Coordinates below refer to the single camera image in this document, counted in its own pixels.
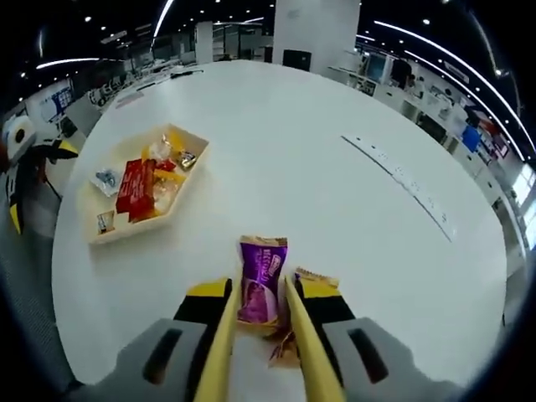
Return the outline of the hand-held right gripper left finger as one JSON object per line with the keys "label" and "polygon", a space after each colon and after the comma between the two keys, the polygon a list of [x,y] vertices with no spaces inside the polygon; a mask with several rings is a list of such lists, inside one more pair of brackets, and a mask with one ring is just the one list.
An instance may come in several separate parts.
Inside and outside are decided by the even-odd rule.
{"label": "hand-held right gripper left finger", "polygon": [[160,319],[117,355],[96,384],[69,401],[225,401],[233,343],[233,281],[187,291],[172,319]]}

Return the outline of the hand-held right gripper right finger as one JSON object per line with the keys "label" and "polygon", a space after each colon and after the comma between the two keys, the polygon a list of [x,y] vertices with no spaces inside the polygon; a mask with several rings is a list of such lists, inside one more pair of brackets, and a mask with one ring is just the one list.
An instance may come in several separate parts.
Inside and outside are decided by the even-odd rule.
{"label": "hand-held right gripper right finger", "polygon": [[309,401],[457,401],[462,390],[419,370],[411,350],[355,317],[325,281],[294,280],[294,333]]}

